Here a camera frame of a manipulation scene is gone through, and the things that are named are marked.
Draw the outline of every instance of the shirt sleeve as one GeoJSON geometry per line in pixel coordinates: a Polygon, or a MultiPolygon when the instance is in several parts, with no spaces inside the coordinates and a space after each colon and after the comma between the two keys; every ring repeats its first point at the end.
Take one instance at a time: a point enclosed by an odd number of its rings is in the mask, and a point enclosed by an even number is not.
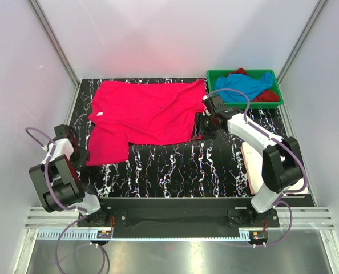
{"type": "Polygon", "coordinates": [[[125,162],[129,158],[129,144],[125,134],[96,126],[88,144],[88,166],[125,162]]]}

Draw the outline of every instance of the white wall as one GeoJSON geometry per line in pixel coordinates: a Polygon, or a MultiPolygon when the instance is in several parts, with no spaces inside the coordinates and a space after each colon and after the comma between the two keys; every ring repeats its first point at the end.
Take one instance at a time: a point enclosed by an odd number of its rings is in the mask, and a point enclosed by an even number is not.
{"type": "Polygon", "coordinates": [[[329,1],[281,85],[317,200],[339,237],[339,1],[329,1]]]}
{"type": "Polygon", "coordinates": [[[74,87],[27,1],[0,0],[0,273],[12,273],[44,157],[26,126],[53,134],[74,87]]]}
{"type": "Polygon", "coordinates": [[[317,0],[39,0],[79,78],[278,74],[317,0]]]}

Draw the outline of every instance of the marble tabletop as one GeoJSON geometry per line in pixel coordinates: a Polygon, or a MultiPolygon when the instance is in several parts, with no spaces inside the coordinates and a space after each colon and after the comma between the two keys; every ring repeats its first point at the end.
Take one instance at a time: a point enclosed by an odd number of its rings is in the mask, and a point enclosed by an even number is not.
{"type": "MultiPolygon", "coordinates": [[[[84,79],[70,125],[79,144],[87,148],[94,124],[89,121],[92,99],[105,80],[126,83],[192,83],[198,78],[84,79]]],[[[279,111],[250,110],[267,130],[285,136],[279,111]]],[[[170,146],[130,145],[129,160],[118,164],[82,167],[80,179],[100,197],[237,197],[249,196],[242,140],[219,131],[215,140],[170,146]]]]}

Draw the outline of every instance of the green plastic basket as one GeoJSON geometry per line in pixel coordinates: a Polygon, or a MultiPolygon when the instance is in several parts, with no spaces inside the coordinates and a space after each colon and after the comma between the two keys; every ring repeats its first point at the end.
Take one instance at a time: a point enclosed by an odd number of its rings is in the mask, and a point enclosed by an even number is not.
{"type": "MultiPolygon", "coordinates": [[[[208,70],[209,92],[214,91],[214,85],[218,77],[221,77],[221,76],[226,77],[227,74],[232,71],[235,71],[235,70],[208,70]]],[[[283,96],[281,95],[279,84],[277,83],[273,70],[246,70],[248,75],[254,79],[259,79],[267,71],[271,72],[271,74],[273,75],[273,86],[270,88],[270,90],[280,97],[280,101],[278,102],[251,102],[249,108],[252,108],[252,109],[277,108],[279,105],[284,103],[284,99],[283,99],[283,96]]],[[[225,103],[225,104],[228,107],[238,107],[241,109],[245,109],[247,106],[247,103],[225,103]]]]}

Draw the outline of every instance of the dark red cloth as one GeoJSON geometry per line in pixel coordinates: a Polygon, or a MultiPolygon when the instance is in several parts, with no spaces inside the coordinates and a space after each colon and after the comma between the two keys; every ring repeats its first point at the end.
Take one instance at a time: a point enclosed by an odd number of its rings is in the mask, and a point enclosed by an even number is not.
{"type": "MultiPolygon", "coordinates": [[[[243,74],[246,76],[249,76],[248,73],[243,68],[238,68],[237,70],[230,72],[227,74],[227,77],[230,74],[243,74]]],[[[257,97],[252,100],[252,102],[279,102],[280,97],[272,92],[271,90],[265,90],[261,94],[259,94],[257,97]]]]}
{"type": "Polygon", "coordinates": [[[203,112],[204,81],[192,84],[103,82],[92,101],[95,123],[88,166],[128,160],[129,143],[190,141],[195,113],[203,112]]]}

